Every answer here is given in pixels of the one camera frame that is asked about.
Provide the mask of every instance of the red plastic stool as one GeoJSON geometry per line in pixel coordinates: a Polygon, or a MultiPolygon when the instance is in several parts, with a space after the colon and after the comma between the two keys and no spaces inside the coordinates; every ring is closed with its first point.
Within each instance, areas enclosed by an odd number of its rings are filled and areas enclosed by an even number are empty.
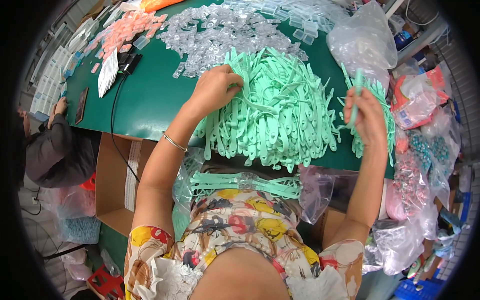
{"type": "Polygon", "coordinates": [[[90,177],[87,181],[80,184],[79,186],[87,191],[94,191],[95,190],[95,179],[96,179],[96,171],[93,172],[92,177],[90,177]]]}
{"type": "Polygon", "coordinates": [[[110,275],[104,264],[87,281],[105,299],[108,299],[108,294],[118,300],[125,299],[122,289],[122,286],[124,287],[123,277],[110,275]]]}

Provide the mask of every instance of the smartphone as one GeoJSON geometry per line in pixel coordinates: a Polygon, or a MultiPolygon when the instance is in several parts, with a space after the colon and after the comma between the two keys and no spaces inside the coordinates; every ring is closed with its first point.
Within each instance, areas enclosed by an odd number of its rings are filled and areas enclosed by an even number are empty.
{"type": "Polygon", "coordinates": [[[77,113],[75,114],[75,125],[80,123],[84,119],[85,102],[87,101],[88,87],[86,87],[80,93],[80,99],[78,99],[77,113]]]}

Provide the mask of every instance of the floral dress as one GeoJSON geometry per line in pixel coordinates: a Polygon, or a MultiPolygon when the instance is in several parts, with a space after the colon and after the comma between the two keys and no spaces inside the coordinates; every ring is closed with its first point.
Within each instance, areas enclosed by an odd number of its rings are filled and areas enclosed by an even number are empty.
{"type": "Polygon", "coordinates": [[[204,270],[223,251],[244,247],[278,271],[291,299],[354,299],[361,281],[363,245],[338,242],[320,254],[304,245],[297,214],[258,191],[220,190],[192,206],[180,241],[161,228],[133,229],[125,257],[127,300],[187,299],[204,270]]]}

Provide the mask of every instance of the woman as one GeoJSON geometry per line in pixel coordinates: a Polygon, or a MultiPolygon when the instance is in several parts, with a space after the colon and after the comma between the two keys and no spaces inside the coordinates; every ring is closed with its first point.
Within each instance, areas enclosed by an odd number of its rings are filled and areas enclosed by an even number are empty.
{"type": "Polygon", "coordinates": [[[165,132],[173,142],[160,139],[151,154],[138,186],[125,258],[127,299],[355,298],[387,162],[382,108],[365,89],[358,98],[353,90],[347,93],[345,122],[355,102],[365,149],[346,217],[323,252],[302,243],[295,207],[257,191],[216,191],[197,201],[190,225],[174,243],[172,185],[184,155],[180,148],[198,122],[242,86],[228,65],[205,72],[165,132]]]}
{"type": "MultiPolygon", "coordinates": [[[[45,132],[30,135],[30,123],[24,121],[27,137],[25,173],[42,188],[61,188],[87,181],[96,170],[101,133],[70,127],[65,120],[67,98],[55,104],[45,132]]],[[[26,112],[20,116],[28,120],[26,112]]]]}

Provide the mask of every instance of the green workbench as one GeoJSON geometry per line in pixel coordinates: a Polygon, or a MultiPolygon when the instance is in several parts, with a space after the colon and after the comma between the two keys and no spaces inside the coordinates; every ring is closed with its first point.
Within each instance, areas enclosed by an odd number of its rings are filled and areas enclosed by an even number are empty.
{"type": "MultiPolygon", "coordinates": [[[[221,2],[185,0],[157,11],[156,15],[160,16],[167,13],[170,17],[188,7],[208,6],[211,3],[220,4],[221,2]]],[[[100,23],[99,31],[103,30],[102,24],[103,21],[100,23]]],[[[289,36],[292,42],[298,41],[292,37],[295,28],[291,27],[288,21],[282,22],[277,28],[289,36]]],[[[334,88],[335,92],[330,101],[329,109],[337,111],[335,125],[340,125],[343,121],[338,117],[338,112],[343,107],[336,100],[336,97],[345,96],[347,87],[342,70],[328,50],[325,37],[326,33],[320,31],[312,46],[302,42],[301,48],[306,51],[309,56],[308,63],[312,66],[313,72],[322,78],[323,83],[331,77],[327,92],[331,88],[334,88]]],[[[144,49],[138,50],[135,47],[133,49],[142,54],[143,57],[133,75],[128,76],[120,87],[115,104],[113,132],[158,141],[161,132],[167,129],[183,103],[192,94],[197,78],[180,76],[175,79],[172,77],[179,62],[186,61],[187,55],[180,59],[175,51],[165,49],[165,44],[161,40],[152,38],[144,49]]],[[[115,83],[103,98],[99,98],[98,75],[100,71],[97,70],[95,74],[90,72],[94,63],[100,61],[95,58],[97,50],[93,50],[89,56],[84,58],[82,65],[78,66],[73,76],[67,79],[66,97],[69,102],[67,121],[70,125],[75,126],[74,120],[78,99],[80,93],[88,86],[84,118],[77,126],[110,132],[110,115],[113,99],[120,83],[120,75],[117,76],[115,83]]],[[[357,159],[351,150],[353,137],[350,135],[350,131],[342,130],[341,138],[342,142],[338,144],[335,152],[328,149],[322,158],[312,160],[312,164],[326,168],[358,171],[361,160],[357,159]]],[[[200,144],[199,141],[195,140],[191,142],[200,144]]],[[[390,164],[387,164],[385,177],[393,178],[393,168],[390,164]]]]}

